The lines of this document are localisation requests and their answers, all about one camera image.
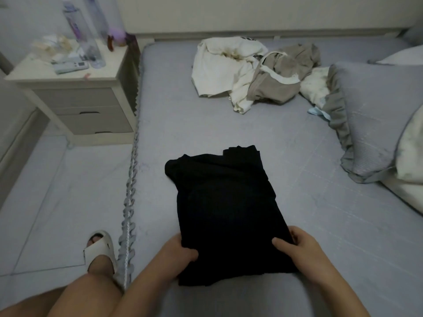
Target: foot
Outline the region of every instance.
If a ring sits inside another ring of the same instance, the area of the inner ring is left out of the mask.
[[[103,236],[101,234],[96,234],[88,240],[87,247],[91,246],[93,243],[99,241]],[[105,275],[107,277],[113,277],[114,270],[113,264],[109,257],[105,255],[97,256],[90,266],[88,267],[88,273]]]

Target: nightstand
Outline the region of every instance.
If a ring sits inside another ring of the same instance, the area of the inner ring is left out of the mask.
[[[132,143],[137,68],[128,47],[110,52],[97,42],[106,66],[56,75],[52,66],[27,56],[5,78],[54,122],[75,145]]]

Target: white tile floor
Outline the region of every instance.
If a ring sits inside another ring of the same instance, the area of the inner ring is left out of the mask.
[[[0,310],[81,276],[95,230],[117,252],[131,148],[69,148],[49,124],[0,210]]]

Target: folded black clothing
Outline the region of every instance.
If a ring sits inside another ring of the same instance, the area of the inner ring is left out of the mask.
[[[178,189],[182,245],[199,253],[179,275],[180,285],[297,271],[272,245],[273,237],[293,240],[255,146],[183,155],[169,160],[165,173]]]

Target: plastic bottle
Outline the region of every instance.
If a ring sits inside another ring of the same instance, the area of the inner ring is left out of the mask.
[[[63,14],[68,20],[69,26],[77,38],[79,45],[84,50],[85,56],[90,62],[91,66],[95,69],[102,68],[106,65],[100,50],[97,46],[96,40],[94,39],[88,24],[85,21],[81,10],[76,8],[73,3],[69,0],[62,0]]]
[[[100,8],[100,4],[98,4],[98,0],[84,0],[84,2],[87,6],[88,12],[91,15],[91,19],[98,35],[101,36],[104,44],[107,44],[109,24],[107,23],[102,9]]]

